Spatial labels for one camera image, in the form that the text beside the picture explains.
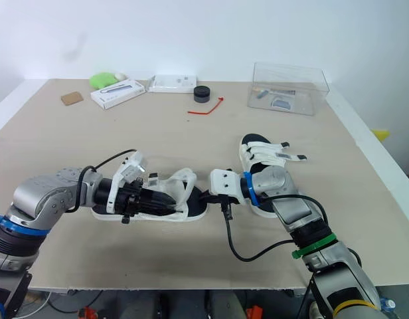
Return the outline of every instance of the yellow object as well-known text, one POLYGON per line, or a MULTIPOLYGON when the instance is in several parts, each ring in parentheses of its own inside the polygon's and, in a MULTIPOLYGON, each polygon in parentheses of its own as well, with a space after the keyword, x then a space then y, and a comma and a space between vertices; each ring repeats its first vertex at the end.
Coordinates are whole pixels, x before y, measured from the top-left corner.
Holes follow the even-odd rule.
POLYGON ((352 300, 342 302, 340 305, 338 305, 335 311, 333 311, 333 318, 336 317, 336 315, 340 312, 340 310, 346 307, 349 307, 349 306, 367 306, 367 307, 378 310, 378 308, 371 302, 364 301, 364 300, 358 300, 358 299, 352 299, 352 300))
POLYGON ((371 130, 375 136, 378 138, 378 140, 384 141, 385 138, 387 138, 390 135, 390 132, 388 130, 371 130))

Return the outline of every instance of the red cable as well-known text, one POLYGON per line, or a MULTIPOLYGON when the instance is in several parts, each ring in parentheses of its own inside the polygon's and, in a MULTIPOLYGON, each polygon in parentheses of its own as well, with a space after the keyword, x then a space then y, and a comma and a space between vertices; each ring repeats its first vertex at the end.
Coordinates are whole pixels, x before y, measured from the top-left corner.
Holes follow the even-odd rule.
POLYGON ((189 114, 197 114, 197 115, 207 115, 207 114, 210 114, 210 113, 213 112, 213 110, 214 110, 215 108, 217 108, 217 107, 219 106, 219 104, 222 103, 222 101, 224 100, 224 97, 221 96, 220 98, 218 98, 218 100, 219 100, 219 102, 216 103, 216 105, 213 107, 213 109, 210 110, 209 112, 194 112, 194 111, 188 111, 187 113, 189 113, 189 114))

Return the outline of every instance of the wooden tabletop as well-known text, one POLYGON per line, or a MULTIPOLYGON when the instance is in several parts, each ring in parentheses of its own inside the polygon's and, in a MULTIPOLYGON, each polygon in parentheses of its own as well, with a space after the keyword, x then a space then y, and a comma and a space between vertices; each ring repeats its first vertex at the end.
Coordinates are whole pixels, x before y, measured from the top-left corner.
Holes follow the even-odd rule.
MULTIPOLYGON (((34 175, 96 165, 128 148, 141 150, 147 171, 168 177, 182 167, 208 188, 214 168, 241 172, 238 144, 247 133, 288 141, 295 184, 325 207, 330 226, 354 248, 376 285, 409 283, 409 222, 328 105, 315 116, 248 108, 248 83, 207 82, 212 99, 147 93, 109 110, 90 99, 87 80, 49 80, 0 131, 0 214, 15 188, 34 175), (60 96, 84 101, 65 106, 60 96), (208 116, 218 96, 224 102, 208 116)), ((119 161, 103 167, 111 177, 119 161)), ((254 255, 288 239, 277 219, 233 206, 232 236, 240 254, 254 255)), ((295 288, 310 273, 293 260, 293 244, 242 263, 230 252, 218 205, 189 223, 141 221, 122 225, 95 219, 88 209, 65 214, 33 265, 34 288, 295 288)))

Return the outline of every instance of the white product box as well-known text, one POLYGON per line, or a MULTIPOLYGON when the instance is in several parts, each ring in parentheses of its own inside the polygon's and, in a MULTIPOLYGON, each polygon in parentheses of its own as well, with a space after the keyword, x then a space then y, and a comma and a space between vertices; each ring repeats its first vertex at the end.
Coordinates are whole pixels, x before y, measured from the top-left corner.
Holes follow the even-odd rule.
POLYGON ((129 78, 101 90, 91 92, 91 99, 107 110, 143 93, 145 93, 144 86, 129 78))
POLYGON ((149 79, 147 91, 159 93, 193 93, 197 86, 194 75, 158 74, 149 79))

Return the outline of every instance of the clear plastic box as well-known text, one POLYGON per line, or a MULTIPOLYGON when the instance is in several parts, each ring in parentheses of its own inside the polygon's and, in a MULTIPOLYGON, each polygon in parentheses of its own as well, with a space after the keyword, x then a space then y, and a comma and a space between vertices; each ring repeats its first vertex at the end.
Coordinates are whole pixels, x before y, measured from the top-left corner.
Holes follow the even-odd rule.
POLYGON ((322 70, 257 62, 248 105, 314 115, 328 92, 322 70))

